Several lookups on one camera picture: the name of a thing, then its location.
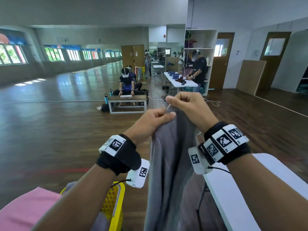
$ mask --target person's right hand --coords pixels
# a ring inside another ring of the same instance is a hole
[[[218,122],[218,119],[198,92],[181,91],[175,97],[167,96],[166,101],[184,111],[191,122],[203,133]]]

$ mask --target brown door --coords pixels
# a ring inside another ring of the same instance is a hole
[[[144,45],[134,45],[135,66],[144,67]]]
[[[166,57],[171,57],[171,48],[166,48]]]
[[[214,51],[210,89],[222,89],[225,82],[234,32],[219,32]]]
[[[268,33],[260,58],[260,61],[266,61],[266,65],[259,82],[258,90],[269,89],[272,85],[290,35],[291,32]]]
[[[134,46],[133,45],[121,46],[121,50],[122,50],[123,68],[126,68],[127,66],[132,66],[133,71],[135,71]]]

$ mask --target pink balloon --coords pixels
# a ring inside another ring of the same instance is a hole
[[[8,44],[10,41],[6,35],[0,34],[0,44]]]

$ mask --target pink fabric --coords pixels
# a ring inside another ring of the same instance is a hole
[[[31,230],[60,198],[60,194],[40,187],[21,195],[0,211],[0,230]]]

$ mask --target yellow basket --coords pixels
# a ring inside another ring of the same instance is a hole
[[[125,186],[121,182],[113,187],[107,193],[101,212],[111,221],[109,231],[121,231],[123,222],[122,203],[125,193]]]

